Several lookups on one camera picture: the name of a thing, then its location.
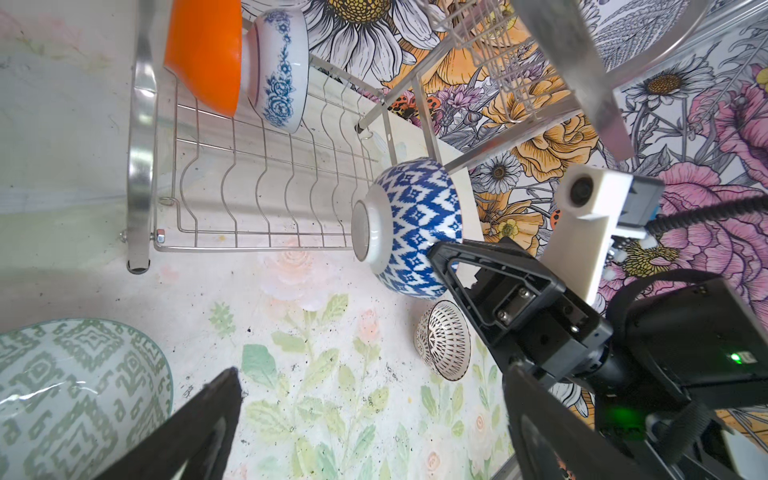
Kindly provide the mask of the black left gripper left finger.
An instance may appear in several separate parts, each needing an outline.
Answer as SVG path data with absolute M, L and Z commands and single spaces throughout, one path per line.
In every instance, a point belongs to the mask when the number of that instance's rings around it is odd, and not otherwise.
M 238 369 L 223 370 L 100 479 L 221 479 L 242 406 Z

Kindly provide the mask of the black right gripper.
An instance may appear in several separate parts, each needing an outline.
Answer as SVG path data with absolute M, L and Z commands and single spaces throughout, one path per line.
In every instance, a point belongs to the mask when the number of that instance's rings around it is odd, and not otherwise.
M 440 241 L 427 258 L 502 370 L 517 365 L 546 388 L 570 380 L 626 390 L 636 382 L 617 329 L 515 242 Z

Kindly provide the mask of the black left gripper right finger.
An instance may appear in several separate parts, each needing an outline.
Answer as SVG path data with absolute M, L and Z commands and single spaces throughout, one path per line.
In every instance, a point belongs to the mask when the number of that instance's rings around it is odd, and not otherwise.
M 521 368 L 507 370 L 503 388 L 509 431 L 523 478 L 559 479 L 561 463 L 578 479 L 650 477 Z

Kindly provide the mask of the dark blue dotted bowl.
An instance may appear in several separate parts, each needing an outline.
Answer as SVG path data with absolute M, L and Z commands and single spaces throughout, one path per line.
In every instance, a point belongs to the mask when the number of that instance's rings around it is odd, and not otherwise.
M 428 252 L 463 239 L 459 196 L 443 165 L 422 157 L 384 170 L 353 207 L 351 239 L 357 260 L 388 289 L 418 299 L 442 296 L 446 287 Z

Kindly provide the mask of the steel two-tier dish rack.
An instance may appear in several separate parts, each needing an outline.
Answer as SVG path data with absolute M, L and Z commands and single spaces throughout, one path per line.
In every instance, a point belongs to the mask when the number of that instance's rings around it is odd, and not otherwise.
M 170 63 L 174 3 L 138 3 L 129 129 L 128 268 L 141 273 L 165 249 L 157 208 L 176 213 L 175 251 L 348 249 L 353 203 L 384 167 L 402 160 L 430 119 L 440 149 L 459 164 L 506 150 L 534 182 L 556 177 L 526 153 L 535 139 L 584 130 L 576 100 L 509 1 L 453 1 L 426 17 L 437 45 L 389 89 L 328 57 L 302 51 L 297 119 L 276 126 L 241 93 L 222 108 Z

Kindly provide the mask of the blue floral bowl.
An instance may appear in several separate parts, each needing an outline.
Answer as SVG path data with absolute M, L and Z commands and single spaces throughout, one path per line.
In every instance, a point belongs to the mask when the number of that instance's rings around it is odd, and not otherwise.
M 242 86 L 253 110 L 288 134 L 305 111 L 310 54 L 307 24 L 298 7 L 273 8 L 258 16 L 243 38 Z

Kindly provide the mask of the plain orange bowl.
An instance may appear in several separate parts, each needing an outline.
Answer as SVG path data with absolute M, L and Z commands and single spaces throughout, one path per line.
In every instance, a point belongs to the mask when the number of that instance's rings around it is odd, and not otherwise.
M 235 114 L 241 85 L 239 0 L 175 0 L 164 66 L 214 112 Z

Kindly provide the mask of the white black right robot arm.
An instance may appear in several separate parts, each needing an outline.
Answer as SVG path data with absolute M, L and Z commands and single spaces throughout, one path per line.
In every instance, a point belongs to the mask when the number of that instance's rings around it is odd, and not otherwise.
M 671 270 L 599 313 L 511 241 L 430 263 L 503 377 L 522 475 L 733 479 L 718 419 L 767 400 L 767 335 L 721 276 Z

